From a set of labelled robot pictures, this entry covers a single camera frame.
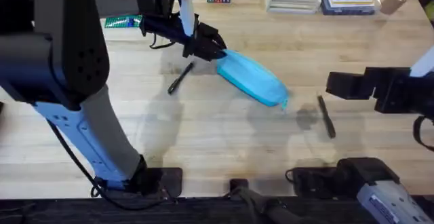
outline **blue pouch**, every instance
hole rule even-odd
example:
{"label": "blue pouch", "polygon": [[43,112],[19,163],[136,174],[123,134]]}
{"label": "blue pouch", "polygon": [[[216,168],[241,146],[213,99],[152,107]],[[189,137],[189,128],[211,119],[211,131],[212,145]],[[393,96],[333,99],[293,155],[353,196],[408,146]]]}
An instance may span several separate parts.
{"label": "blue pouch", "polygon": [[225,50],[226,56],[217,60],[217,73],[241,91],[267,106],[286,107],[288,90],[267,68],[237,52]]}

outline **wooden table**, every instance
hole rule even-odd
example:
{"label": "wooden table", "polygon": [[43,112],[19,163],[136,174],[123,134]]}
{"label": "wooden table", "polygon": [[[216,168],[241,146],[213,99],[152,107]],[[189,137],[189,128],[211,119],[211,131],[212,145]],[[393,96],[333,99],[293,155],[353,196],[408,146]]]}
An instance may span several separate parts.
{"label": "wooden table", "polygon": [[[361,73],[368,66],[408,67],[418,60],[434,44],[434,32],[416,0],[389,17],[269,14],[263,0],[194,2],[200,20],[219,29],[231,49],[272,70],[291,99],[287,111],[266,107],[202,60],[178,93],[168,96],[191,60],[181,57],[181,46],[150,50],[152,37],[141,37],[139,30],[104,30],[119,121],[150,166],[183,168],[184,196],[222,195],[232,178],[248,178],[260,193],[287,194],[285,170],[359,156],[384,160],[410,193],[434,194],[434,153],[414,142],[415,115],[382,115],[374,100],[345,101],[324,92],[330,71]],[[334,121],[334,140],[327,136],[317,92]],[[88,197],[90,184],[44,119],[4,91],[0,99],[6,102],[0,198]],[[429,142],[434,128],[427,123],[424,129]]]}

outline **black marker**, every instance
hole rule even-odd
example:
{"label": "black marker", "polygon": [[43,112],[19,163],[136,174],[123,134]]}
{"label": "black marker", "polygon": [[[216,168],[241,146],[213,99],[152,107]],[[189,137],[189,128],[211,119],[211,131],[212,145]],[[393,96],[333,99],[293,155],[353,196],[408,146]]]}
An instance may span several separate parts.
{"label": "black marker", "polygon": [[324,102],[323,96],[321,96],[321,95],[318,96],[318,103],[319,103],[319,108],[321,109],[321,112],[323,113],[324,123],[325,123],[325,126],[327,128],[328,136],[330,138],[335,138],[336,137],[336,131],[334,130],[332,119],[330,119],[330,117],[328,116],[328,111],[327,111],[326,103]]}
{"label": "black marker", "polygon": [[177,89],[181,81],[184,79],[185,75],[191,71],[191,69],[195,66],[194,62],[191,62],[185,70],[182,72],[182,74],[176,78],[176,80],[170,85],[169,90],[167,90],[167,93],[169,95],[172,95]]}

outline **wood grain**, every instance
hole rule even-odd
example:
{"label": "wood grain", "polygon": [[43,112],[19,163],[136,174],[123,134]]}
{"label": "wood grain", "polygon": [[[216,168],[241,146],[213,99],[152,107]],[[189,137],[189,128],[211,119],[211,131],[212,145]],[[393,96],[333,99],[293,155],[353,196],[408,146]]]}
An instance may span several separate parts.
{"label": "wood grain", "polygon": [[[287,111],[261,105],[202,60],[178,93],[168,96],[169,85],[194,58],[182,58],[179,45],[150,50],[152,37],[136,29],[104,30],[111,58],[108,86],[119,121],[150,166],[183,168],[183,196],[222,195],[229,179],[240,177],[260,193],[287,194],[288,168],[333,166],[360,156],[384,160],[410,193],[434,194],[434,154],[412,138],[415,115],[382,115],[374,112],[374,100],[345,101],[324,92],[330,71],[360,73],[366,66],[416,62],[434,44],[417,0],[392,16],[270,14],[262,0],[193,1],[200,20],[219,29],[231,49],[274,72],[291,99]],[[317,92],[334,122],[334,140],[327,136]],[[90,184],[44,119],[3,90],[0,99],[6,102],[0,198],[88,197]],[[423,129],[429,143],[434,129],[429,123]]]}

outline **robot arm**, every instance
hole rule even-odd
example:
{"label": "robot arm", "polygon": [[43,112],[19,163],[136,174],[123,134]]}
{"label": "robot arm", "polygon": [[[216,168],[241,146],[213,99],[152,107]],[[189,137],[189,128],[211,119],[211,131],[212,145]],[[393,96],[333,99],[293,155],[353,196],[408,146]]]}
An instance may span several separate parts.
{"label": "robot arm", "polygon": [[[9,9],[10,3],[27,8]],[[191,0],[3,0],[0,12],[0,85],[56,125],[92,165],[105,189],[155,193],[166,178],[171,196],[181,190],[181,169],[150,169],[123,132],[108,96],[109,56],[101,16],[142,14],[143,35],[184,45],[183,56],[221,58],[218,31],[199,23]]]}

